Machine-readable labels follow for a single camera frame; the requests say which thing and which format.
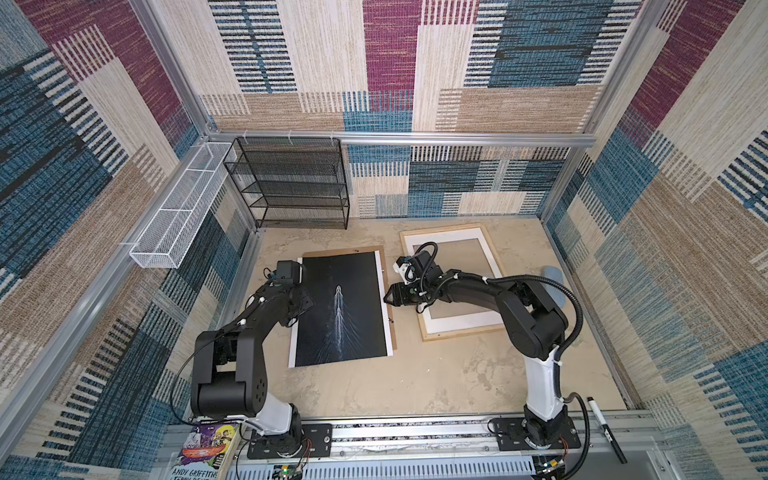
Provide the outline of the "dark photo print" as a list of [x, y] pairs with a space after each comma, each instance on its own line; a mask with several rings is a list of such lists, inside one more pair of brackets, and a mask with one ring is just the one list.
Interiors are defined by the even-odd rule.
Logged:
[[290, 368], [394, 353], [378, 248], [317, 252], [299, 262], [313, 306], [291, 327]]

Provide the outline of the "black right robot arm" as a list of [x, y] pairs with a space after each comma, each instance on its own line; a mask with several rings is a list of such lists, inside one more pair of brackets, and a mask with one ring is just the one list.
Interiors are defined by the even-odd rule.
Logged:
[[402, 281], [391, 285], [384, 302], [415, 306], [421, 313], [438, 301], [466, 303], [499, 313], [512, 345], [525, 357], [526, 441], [535, 449], [555, 443], [568, 419], [560, 384], [561, 357], [584, 326], [583, 307], [562, 283], [540, 275], [489, 278], [435, 263], [437, 244], [423, 246], [393, 265]]

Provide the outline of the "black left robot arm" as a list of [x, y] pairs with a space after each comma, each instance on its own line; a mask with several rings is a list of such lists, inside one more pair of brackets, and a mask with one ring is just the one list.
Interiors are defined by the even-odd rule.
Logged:
[[288, 328], [313, 305], [303, 281], [304, 266], [281, 260], [266, 282], [248, 299], [244, 310], [217, 330], [200, 333], [183, 367], [192, 366], [190, 408], [185, 420], [175, 409], [175, 378], [169, 406], [178, 422], [200, 428], [235, 422], [249, 434], [254, 448], [293, 458], [309, 447], [296, 406], [269, 392], [263, 343], [276, 325]]

